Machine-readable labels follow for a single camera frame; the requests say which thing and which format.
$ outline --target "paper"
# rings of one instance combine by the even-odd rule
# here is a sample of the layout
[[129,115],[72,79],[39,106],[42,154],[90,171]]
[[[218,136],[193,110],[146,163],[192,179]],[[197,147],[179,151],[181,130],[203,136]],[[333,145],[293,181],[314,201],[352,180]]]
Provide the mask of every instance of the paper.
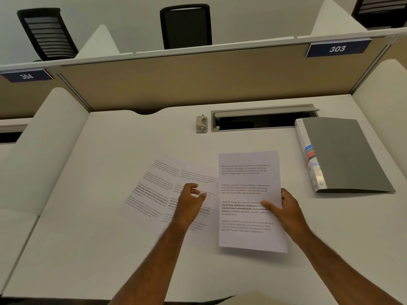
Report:
[[219,246],[287,252],[285,232],[261,200],[281,208],[278,152],[219,154]]
[[185,243],[216,244],[218,224],[216,169],[170,157],[154,161],[121,207],[121,214],[147,231],[160,235],[171,222],[178,197],[186,183],[198,184],[206,199],[189,227]]

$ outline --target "number 304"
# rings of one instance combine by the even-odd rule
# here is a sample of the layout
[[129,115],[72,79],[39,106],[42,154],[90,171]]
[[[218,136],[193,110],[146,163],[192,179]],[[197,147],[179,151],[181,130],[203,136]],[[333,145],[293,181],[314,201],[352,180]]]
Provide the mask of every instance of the number 304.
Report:
[[329,52],[345,51],[346,46],[333,46]]
[[30,74],[28,74],[28,75],[20,75],[20,77],[23,78],[23,79],[34,79],[34,77],[31,76]]

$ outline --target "paper lying on desk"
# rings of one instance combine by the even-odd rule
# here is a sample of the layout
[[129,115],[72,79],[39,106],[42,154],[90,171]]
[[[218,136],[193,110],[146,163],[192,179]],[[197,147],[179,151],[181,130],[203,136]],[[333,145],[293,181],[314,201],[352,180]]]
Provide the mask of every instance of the paper lying on desk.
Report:
[[281,208],[278,152],[219,154],[219,246],[287,252],[285,232],[261,200]]
[[216,169],[160,157],[126,199],[120,213],[147,231],[160,235],[173,217],[184,185],[196,183],[197,189],[206,192],[207,196],[184,243],[215,245],[219,230],[217,177]]

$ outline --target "blue sign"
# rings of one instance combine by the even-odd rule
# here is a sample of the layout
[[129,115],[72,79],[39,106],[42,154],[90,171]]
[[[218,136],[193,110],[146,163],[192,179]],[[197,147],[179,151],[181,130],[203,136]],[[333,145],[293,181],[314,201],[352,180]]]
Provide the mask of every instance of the blue sign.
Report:
[[306,58],[364,53],[372,39],[311,43]]
[[52,76],[43,68],[25,69],[19,71],[3,71],[2,74],[10,82],[29,82],[52,80]]

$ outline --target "black chair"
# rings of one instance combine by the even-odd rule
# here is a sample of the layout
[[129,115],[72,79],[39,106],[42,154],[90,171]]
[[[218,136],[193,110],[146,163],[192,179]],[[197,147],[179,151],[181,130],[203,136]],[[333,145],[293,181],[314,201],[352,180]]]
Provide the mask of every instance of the black chair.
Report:
[[352,16],[367,29],[401,28],[407,21],[407,0],[357,0]]
[[17,16],[43,61],[74,58],[78,54],[59,8],[19,10]]
[[208,4],[186,4],[160,10],[164,49],[212,45]]

